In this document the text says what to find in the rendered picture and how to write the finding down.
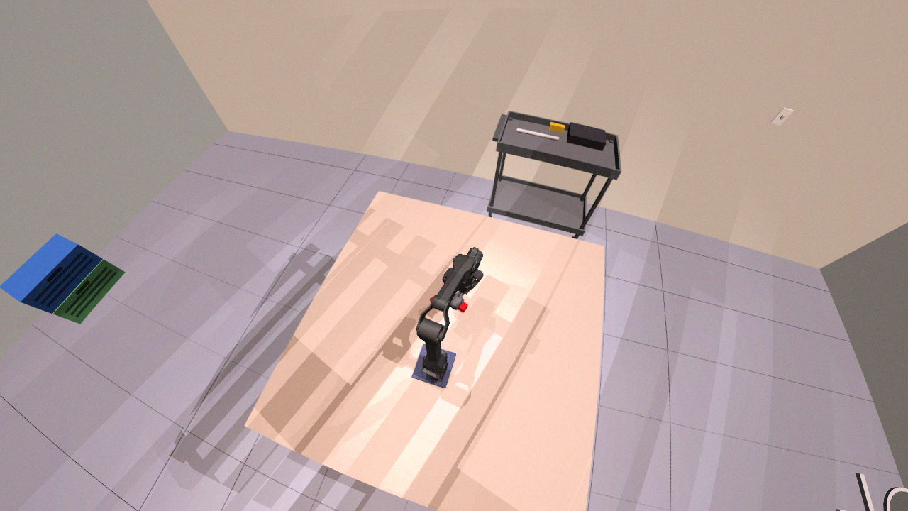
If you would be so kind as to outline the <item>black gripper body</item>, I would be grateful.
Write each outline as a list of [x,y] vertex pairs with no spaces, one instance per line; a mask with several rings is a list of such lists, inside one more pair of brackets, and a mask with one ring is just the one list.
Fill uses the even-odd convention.
[[471,284],[461,285],[460,288],[458,288],[458,293],[456,293],[456,295],[454,295],[454,298],[452,299],[452,301],[450,303],[450,308],[454,309],[455,311],[458,310],[458,307],[460,307],[460,305],[463,304],[463,295],[464,294],[467,295],[468,292],[471,291],[471,289],[474,287],[473,283],[475,282],[475,280],[477,279],[477,281],[480,281],[481,278],[483,278],[483,276],[484,276],[483,272],[481,272],[481,270],[477,269],[475,271],[475,274],[473,276],[473,281],[471,282]]

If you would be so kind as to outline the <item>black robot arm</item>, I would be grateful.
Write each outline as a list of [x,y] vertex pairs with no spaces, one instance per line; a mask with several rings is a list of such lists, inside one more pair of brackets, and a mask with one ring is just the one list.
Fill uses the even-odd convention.
[[[468,250],[467,255],[459,253],[452,260],[453,266],[443,276],[444,285],[440,292],[433,296],[429,307],[422,311],[419,317],[417,334],[427,347],[427,355],[423,357],[421,372],[427,374],[428,379],[443,382],[448,362],[447,353],[441,351],[441,341],[444,340],[445,333],[447,333],[450,326],[450,316],[448,316],[450,303],[461,285],[471,284],[475,271],[479,269],[483,255],[479,247],[471,248]],[[445,326],[425,318],[427,312],[431,309],[443,312]]]

